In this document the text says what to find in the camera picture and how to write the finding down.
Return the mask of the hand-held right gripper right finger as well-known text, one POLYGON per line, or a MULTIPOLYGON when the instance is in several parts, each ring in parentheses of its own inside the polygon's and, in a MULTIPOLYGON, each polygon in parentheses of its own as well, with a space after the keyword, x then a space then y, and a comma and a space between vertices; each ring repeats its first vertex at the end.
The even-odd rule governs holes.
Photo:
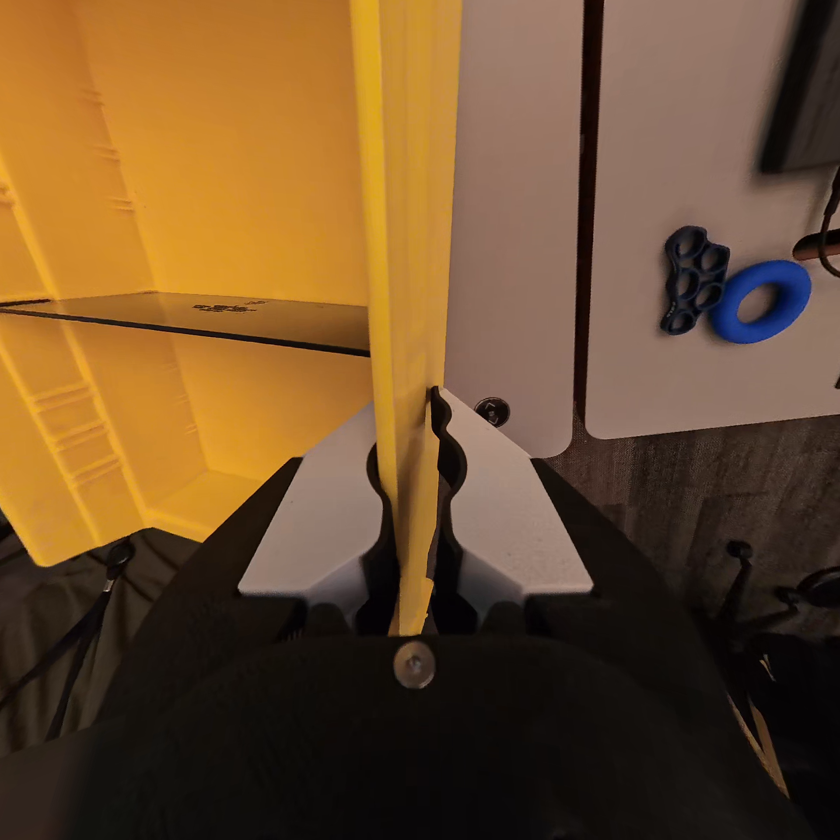
POLYGON ((473 634, 498 604, 589 595, 593 580, 526 451, 445 388, 429 393, 446 484, 430 609, 473 634))

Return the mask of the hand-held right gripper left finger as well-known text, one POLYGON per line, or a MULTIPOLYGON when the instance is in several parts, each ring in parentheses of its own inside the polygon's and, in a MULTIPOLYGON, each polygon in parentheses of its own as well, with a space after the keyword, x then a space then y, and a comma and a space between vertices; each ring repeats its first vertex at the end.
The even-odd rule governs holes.
POLYGON ((333 605, 358 634, 388 634, 401 572, 375 431, 369 403, 302 457, 241 595, 333 605))

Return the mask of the yellow bin with black divider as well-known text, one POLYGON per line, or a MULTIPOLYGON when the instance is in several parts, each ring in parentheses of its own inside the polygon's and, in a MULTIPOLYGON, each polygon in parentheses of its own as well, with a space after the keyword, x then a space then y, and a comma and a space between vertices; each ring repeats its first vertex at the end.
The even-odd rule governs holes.
POLYGON ((50 566, 204 540, 373 402, 401 635, 432 593, 461 2, 2 2, 2 302, 367 309, 371 356, 2 314, 2 512, 50 566))

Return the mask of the black knobbed lever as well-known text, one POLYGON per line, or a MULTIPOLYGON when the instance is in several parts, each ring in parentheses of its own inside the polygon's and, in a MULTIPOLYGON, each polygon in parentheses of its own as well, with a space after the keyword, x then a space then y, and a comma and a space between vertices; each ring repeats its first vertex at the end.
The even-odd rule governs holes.
POLYGON ((46 731, 45 742, 50 742, 60 737, 72 690, 77 683, 78 676, 88 656, 91 645, 101 635, 104 617, 112 598, 113 588, 122 578, 127 565, 135 554, 136 549, 130 539, 123 539, 111 546, 107 558, 100 562, 106 571, 106 579, 97 599, 83 616, 46 650, 30 670, 18 677, 2 693, 1 709, 4 710, 16 700, 25 687, 44 676, 69 651, 73 652, 56 710, 46 731))

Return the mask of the dark blue finger stretcher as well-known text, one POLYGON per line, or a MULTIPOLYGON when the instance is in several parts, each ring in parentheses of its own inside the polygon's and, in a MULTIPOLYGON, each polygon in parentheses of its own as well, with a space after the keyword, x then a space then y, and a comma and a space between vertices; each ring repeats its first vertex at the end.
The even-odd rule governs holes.
POLYGON ((697 326, 722 300, 731 250, 712 242, 696 225, 678 228, 665 241, 667 309, 659 328, 678 337, 697 326))

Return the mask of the black office chair base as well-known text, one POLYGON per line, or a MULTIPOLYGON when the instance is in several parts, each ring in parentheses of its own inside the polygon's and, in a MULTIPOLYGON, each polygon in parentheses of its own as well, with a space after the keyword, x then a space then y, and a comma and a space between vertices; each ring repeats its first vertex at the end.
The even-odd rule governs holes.
POLYGON ((776 587, 774 597, 782 604, 781 610, 742 620, 740 610, 753 572, 753 546, 746 541, 730 540, 726 553, 738 561, 739 570, 711 624, 731 651, 741 648, 751 637, 767 633, 797 616, 802 605, 821 610, 839 607, 839 567, 833 566, 808 574, 794 586, 776 587))

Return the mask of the brown rod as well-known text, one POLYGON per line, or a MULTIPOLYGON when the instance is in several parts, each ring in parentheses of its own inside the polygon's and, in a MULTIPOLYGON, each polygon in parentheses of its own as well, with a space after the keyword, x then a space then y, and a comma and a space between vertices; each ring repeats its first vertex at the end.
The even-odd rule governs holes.
MULTIPOLYGON (((828 258, 839 256, 839 228, 831 228, 826 232, 825 256, 828 258)), ((793 246, 792 256, 796 261, 818 259, 821 235, 819 232, 809 234, 799 239, 793 246)))

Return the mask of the dark flat panel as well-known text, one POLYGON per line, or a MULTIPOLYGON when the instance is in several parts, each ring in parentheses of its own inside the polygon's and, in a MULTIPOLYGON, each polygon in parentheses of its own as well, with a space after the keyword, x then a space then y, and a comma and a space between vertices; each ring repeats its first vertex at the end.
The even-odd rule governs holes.
POLYGON ((759 170, 781 174, 839 162, 839 2, 802 4, 759 170))

